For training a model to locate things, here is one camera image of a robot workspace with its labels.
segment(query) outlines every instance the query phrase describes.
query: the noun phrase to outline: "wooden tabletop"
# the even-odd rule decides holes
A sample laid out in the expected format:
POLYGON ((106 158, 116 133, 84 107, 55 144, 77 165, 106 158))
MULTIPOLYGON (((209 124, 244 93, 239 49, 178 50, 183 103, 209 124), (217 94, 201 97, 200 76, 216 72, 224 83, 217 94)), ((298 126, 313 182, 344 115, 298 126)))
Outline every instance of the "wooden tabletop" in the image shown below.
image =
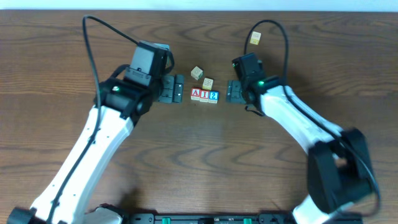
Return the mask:
MULTIPOLYGON (((398 222, 398 16, 339 12, 0 11, 0 222, 29 208, 78 139, 95 88, 81 18, 96 15, 138 40, 169 44, 172 73, 185 75, 181 105, 154 103, 113 156, 89 208, 101 203, 159 213, 291 210, 307 193, 304 151, 274 120, 225 102, 231 60, 261 19, 285 25, 289 85, 307 105, 368 139, 382 211, 398 222), (190 99, 214 78, 217 105, 190 99)), ((130 63, 135 45, 93 21, 88 33, 101 80, 130 63)), ((278 29, 261 25, 258 54, 280 75, 278 29)), ((373 207, 373 198, 358 203, 373 207)))

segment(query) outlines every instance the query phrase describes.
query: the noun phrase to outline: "cable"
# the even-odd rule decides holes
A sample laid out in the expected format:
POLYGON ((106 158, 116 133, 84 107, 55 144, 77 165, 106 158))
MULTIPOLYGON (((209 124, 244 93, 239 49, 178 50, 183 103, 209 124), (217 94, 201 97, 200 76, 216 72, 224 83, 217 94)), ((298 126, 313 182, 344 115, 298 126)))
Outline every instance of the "cable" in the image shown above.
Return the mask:
POLYGON ((95 123, 93 134, 90 136, 90 139, 87 142, 86 147, 81 152, 79 158, 76 160, 76 162, 73 165, 73 167, 70 169, 68 175, 65 177, 65 180, 63 180, 62 185, 60 186, 60 189, 58 190, 58 192, 57 192, 57 194, 56 194, 56 196, 55 196, 55 198, 54 198, 54 200, 52 202, 50 213, 49 213, 49 217, 47 218, 47 221, 46 221, 47 224, 51 224, 52 223, 52 218, 54 216, 54 212, 55 212, 56 207, 59 205, 59 200, 60 200, 60 197, 62 195, 62 192, 63 192, 64 188, 66 187, 70 177, 72 176, 72 174, 74 173, 74 171, 78 167, 79 163, 83 159, 84 155, 86 154, 86 152, 90 148, 91 144, 94 142, 95 136, 97 135, 97 132, 98 132, 98 130, 100 128, 100 123, 101 123, 100 81, 98 80, 97 68, 95 66, 93 53, 91 52, 90 43, 88 42, 88 35, 87 35, 87 29, 86 29, 86 20, 87 19, 92 19, 94 21, 97 21, 97 22, 101 23, 102 25, 110 28, 111 30, 115 31, 117 34, 121 35, 122 37, 126 38, 127 40, 130 40, 131 42, 133 42, 133 43, 138 45, 138 42, 135 41, 133 38, 127 36, 126 34, 123 34, 121 31, 117 30, 116 28, 114 28, 113 26, 109 25, 108 23, 102 21, 101 19, 98 19, 98 18, 96 18, 94 16, 90 16, 90 15, 85 15, 83 17, 83 20, 82 20, 83 36, 84 36, 84 39, 85 39, 85 45, 86 45, 86 49, 87 49, 88 59, 90 61, 90 66, 91 66, 91 69, 92 69, 92 72, 93 72, 93 76, 94 76, 94 84, 95 84, 96 96, 97 96, 96 106, 97 106, 97 109, 98 109, 98 115, 97 115, 97 120, 96 120, 96 123, 95 123))
MULTIPOLYGON (((317 121, 315 118, 313 118, 311 115, 309 115, 306 111, 304 111, 298 104, 296 104, 296 102, 292 99, 292 97, 287 93, 286 90, 286 85, 287 85, 287 64, 289 61, 289 39, 287 38, 287 34, 285 29, 283 28, 283 26, 281 24, 279 24, 276 21, 273 20, 262 20, 259 21, 258 23, 256 23, 256 25, 254 25, 252 27, 252 29, 250 30, 246 41, 244 43, 244 50, 243 53, 246 54, 247 49, 248 49, 248 40, 250 38, 251 33, 253 32, 253 30, 262 23, 271 23, 275 26, 277 26, 282 35, 284 36, 284 40, 285 40, 285 59, 284 59, 284 65, 283 65, 283 72, 282 72, 282 86, 283 86, 283 90, 284 90, 284 94, 287 98, 287 100, 289 101, 289 103, 291 103, 300 113, 304 114, 304 116, 306 116, 310 121, 312 121, 315 125, 317 125, 319 128, 321 128, 322 130, 324 130, 326 133, 330 134, 330 136, 335 139, 337 142, 339 142, 344 148, 346 148, 350 153, 352 153, 352 155, 354 155, 355 158, 357 158, 357 160, 359 161, 359 163, 361 163, 361 165, 365 168, 366 172, 368 173, 369 178, 371 179, 371 185, 373 187, 374 192, 376 193, 376 206, 374 207, 374 210, 368 214, 365 214, 362 216, 363 217, 370 217, 373 216, 375 214, 377 214, 380 209, 381 209, 381 194, 380 194, 380 190, 379 190, 379 185, 377 184, 376 178, 373 176, 372 172, 370 171, 370 168, 368 167, 368 165, 366 165, 366 163, 363 161, 362 156, 360 156, 358 154, 358 152, 356 152, 349 144, 347 144, 345 141, 343 141, 339 136, 337 136, 335 133, 333 133, 332 131, 330 131, 326 126, 324 126, 322 123, 320 123, 319 121, 317 121)), ((341 212, 340 210, 337 210, 338 213, 342 214, 342 215, 350 215, 350 213, 347 212, 341 212)))

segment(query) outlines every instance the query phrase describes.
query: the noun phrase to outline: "wooden cube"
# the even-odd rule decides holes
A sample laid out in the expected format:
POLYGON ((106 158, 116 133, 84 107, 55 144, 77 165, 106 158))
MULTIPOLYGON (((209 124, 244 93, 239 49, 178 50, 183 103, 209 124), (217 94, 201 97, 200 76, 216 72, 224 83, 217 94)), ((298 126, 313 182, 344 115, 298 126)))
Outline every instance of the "wooden cube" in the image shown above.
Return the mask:
POLYGON ((210 91, 209 103, 217 103, 217 101, 218 101, 218 92, 217 91, 210 91))
POLYGON ((192 88, 191 89, 191 100, 200 100, 200 89, 192 88))
POLYGON ((200 101, 201 102, 209 102, 209 94, 210 94, 210 91, 208 91, 208 90, 202 90, 201 92, 200 92, 200 101))
POLYGON ((210 78, 205 78, 205 80, 203 81, 203 89, 211 90, 212 87, 213 87, 213 80, 210 78))
POLYGON ((191 76, 192 76, 194 79, 199 80, 199 79, 203 76, 203 70, 196 66, 196 67, 193 68, 193 70, 191 71, 191 76))

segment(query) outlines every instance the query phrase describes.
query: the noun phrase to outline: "white robotic arm segment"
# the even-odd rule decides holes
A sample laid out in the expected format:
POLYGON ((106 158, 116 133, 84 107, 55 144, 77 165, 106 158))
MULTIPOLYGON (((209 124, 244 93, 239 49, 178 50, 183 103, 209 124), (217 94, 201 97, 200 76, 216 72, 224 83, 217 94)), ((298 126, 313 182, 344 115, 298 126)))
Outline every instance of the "white robotic arm segment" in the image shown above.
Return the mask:
MULTIPOLYGON (((90 110, 84 130, 58 174, 45 191, 33 202, 31 208, 37 210, 35 214, 37 218, 46 220, 49 216, 52 200, 93 133, 97 114, 97 108, 90 110)), ((81 223, 83 221, 86 206, 97 182, 116 149, 133 130, 131 119, 122 119, 120 115, 119 111, 106 106, 101 107, 100 130, 97 132, 94 143, 88 149, 63 190, 59 206, 55 209, 53 223, 58 223, 59 221, 81 223)))
MULTIPOLYGON (((314 110, 303 103, 292 91, 291 87, 286 86, 287 93, 303 110, 309 115, 323 123, 329 130, 333 131, 337 136, 343 130, 336 124, 322 118, 314 110)), ((333 140, 332 136, 320 129, 316 124, 311 122, 306 116, 299 112, 287 100, 283 86, 273 87, 263 95, 261 95, 261 106, 263 112, 270 118, 276 120, 284 129, 300 144, 305 153, 316 142, 328 142, 333 140)))

